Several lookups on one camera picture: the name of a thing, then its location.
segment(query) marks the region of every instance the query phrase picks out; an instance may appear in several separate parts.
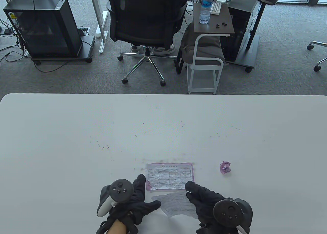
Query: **bottle label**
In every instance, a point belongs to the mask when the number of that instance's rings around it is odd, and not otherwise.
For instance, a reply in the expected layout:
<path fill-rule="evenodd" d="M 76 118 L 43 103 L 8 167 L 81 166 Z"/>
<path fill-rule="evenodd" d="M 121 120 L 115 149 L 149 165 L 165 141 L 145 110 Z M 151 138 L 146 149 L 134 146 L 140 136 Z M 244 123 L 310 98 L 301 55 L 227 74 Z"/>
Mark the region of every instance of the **bottle label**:
<path fill-rule="evenodd" d="M 212 5 L 212 2 L 202 0 L 202 7 L 208 8 L 208 7 L 211 7 L 211 5 Z"/>

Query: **person's hand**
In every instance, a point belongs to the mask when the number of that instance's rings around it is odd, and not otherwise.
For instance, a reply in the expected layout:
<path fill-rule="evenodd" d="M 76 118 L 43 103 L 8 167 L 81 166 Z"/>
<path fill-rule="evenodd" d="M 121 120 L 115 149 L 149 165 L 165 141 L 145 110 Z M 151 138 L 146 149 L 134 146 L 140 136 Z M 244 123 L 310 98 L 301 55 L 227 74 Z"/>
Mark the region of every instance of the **person's hand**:
<path fill-rule="evenodd" d="M 111 228 L 116 220 L 122 222 L 127 232 L 132 234 L 138 233 L 135 225 L 139 225 L 145 215 L 157 210 L 161 206 L 161 202 L 156 200 L 151 203 L 145 203 L 145 176 L 140 174 L 133 182 L 134 194 L 126 203 L 119 203 L 109 211 L 107 221 L 101 223 L 97 234 L 103 234 Z"/>
<path fill-rule="evenodd" d="M 214 206 L 217 202 L 226 198 L 192 181 L 185 184 L 185 190 L 188 191 L 186 196 L 190 203 L 195 205 L 196 214 L 202 224 L 214 228 L 217 234 L 238 234 L 236 228 L 224 227 L 214 218 Z"/>
<path fill-rule="evenodd" d="M 134 224 L 139 225 L 145 215 L 157 210 L 161 202 L 156 200 L 151 203 L 145 203 L 145 176 L 140 174 L 133 182 L 134 194 L 127 203 L 117 204 L 109 211 L 109 218 L 121 219 L 127 214 L 131 216 Z"/>

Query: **torn paper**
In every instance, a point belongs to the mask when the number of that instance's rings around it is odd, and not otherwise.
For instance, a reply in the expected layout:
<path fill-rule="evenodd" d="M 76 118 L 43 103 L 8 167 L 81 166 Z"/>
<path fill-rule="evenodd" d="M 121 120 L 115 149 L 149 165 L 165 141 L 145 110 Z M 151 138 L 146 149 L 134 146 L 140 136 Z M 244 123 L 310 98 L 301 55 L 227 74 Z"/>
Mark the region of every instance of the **torn paper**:
<path fill-rule="evenodd" d="M 146 165 L 146 189 L 185 189 L 187 181 L 194 182 L 191 163 L 149 163 Z"/>
<path fill-rule="evenodd" d="M 159 200 L 161 202 L 160 208 L 168 217 L 185 214 L 195 219 L 198 218 L 194 204 L 190 203 L 186 197 L 186 191 L 153 196 L 152 200 Z"/>

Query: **pink crumpled paper ball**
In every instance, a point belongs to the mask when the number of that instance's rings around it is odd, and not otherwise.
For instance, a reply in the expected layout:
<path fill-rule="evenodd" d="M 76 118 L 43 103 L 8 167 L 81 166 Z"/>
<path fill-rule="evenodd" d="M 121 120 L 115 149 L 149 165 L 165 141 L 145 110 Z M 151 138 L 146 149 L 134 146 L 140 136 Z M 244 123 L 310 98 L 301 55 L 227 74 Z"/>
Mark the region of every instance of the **pink crumpled paper ball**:
<path fill-rule="evenodd" d="M 225 174 L 227 172 L 230 172 L 231 169 L 229 168 L 230 166 L 230 162 L 227 162 L 227 161 L 223 161 L 221 164 L 220 164 L 220 172 L 222 174 Z"/>

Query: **keyboard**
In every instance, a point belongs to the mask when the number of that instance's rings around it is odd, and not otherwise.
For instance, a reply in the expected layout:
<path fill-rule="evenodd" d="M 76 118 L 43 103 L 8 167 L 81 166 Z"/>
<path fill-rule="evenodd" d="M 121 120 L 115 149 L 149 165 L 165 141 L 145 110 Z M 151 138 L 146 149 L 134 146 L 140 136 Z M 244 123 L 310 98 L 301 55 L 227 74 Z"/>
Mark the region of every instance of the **keyboard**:
<path fill-rule="evenodd" d="M 210 13 L 219 15 L 220 9 L 221 9 L 221 3 L 212 3 Z"/>

